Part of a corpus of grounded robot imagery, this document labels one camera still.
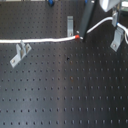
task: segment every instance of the screw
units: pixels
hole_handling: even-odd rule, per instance
[[[15,60],[12,60],[12,63],[15,63]]]
[[[116,48],[116,44],[113,44],[113,47],[115,47],[115,48]]]

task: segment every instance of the metal mount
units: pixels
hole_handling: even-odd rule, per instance
[[[73,36],[73,16],[67,16],[67,36]]]
[[[16,67],[16,65],[31,51],[31,46],[29,44],[25,45],[23,41],[21,41],[21,46],[19,44],[16,45],[17,55],[10,61],[12,67]]]
[[[114,40],[112,44],[110,45],[110,47],[116,52],[121,42],[123,41],[123,39],[124,39],[124,30],[117,27],[117,29],[115,30]]]

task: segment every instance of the white cable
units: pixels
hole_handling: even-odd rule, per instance
[[[113,18],[112,18],[112,17],[107,17],[107,18],[101,20],[101,21],[100,21],[99,23],[97,23],[95,26],[93,26],[92,28],[90,28],[90,29],[87,31],[87,33],[90,33],[90,32],[93,31],[96,27],[98,27],[100,24],[102,24],[103,22],[108,21],[108,20],[113,20]]]
[[[121,25],[120,23],[117,23],[117,26],[122,28],[126,32],[126,34],[128,36],[128,29],[125,26]]]
[[[24,43],[35,43],[35,42],[62,42],[62,41],[69,41],[75,39],[75,36],[60,38],[60,39],[25,39],[25,40],[0,40],[0,43],[20,43],[23,41]]]
[[[125,41],[126,41],[126,43],[128,44],[128,39],[127,39],[127,34],[126,34],[126,32],[125,32]]]
[[[120,23],[117,23],[117,26],[122,28],[125,31],[125,41],[128,44],[128,39],[127,39],[127,37],[128,37],[128,29],[125,26],[121,25]]]

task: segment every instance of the metal bracket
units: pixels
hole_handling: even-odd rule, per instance
[[[118,12],[115,12],[115,13],[113,14],[112,25],[113,25],[114,27],[116,27],[117,22],[118,22]]]
[[[29,44],[25,45],[23,41],[21,41],[21,46],[19,44],[16,45],[17,55],[10,61],[12,67],[16,67],[16,65],[31,51],[31,46]]]
[[[123,39],[124,39],[124,31],[121,28],[117,27],[117,29],[115,30],[114,40],[110,45],[110,47],[116,52]]]
[[[73,36],[73,16],[67,16],[67,36]]]

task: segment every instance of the black breadboard surface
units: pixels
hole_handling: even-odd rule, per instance
[[[67,36],[67,16],[79,28],[83,1],[0,3],[0,38]],[[90,27],[107,16],[97,4]],[[128,26],[127,17],[120,22]],[[30,43],[15,67],[16,44],[0,44],[0,128],[128,128],[128,45],[110,48],[107,21],[86,41]]]

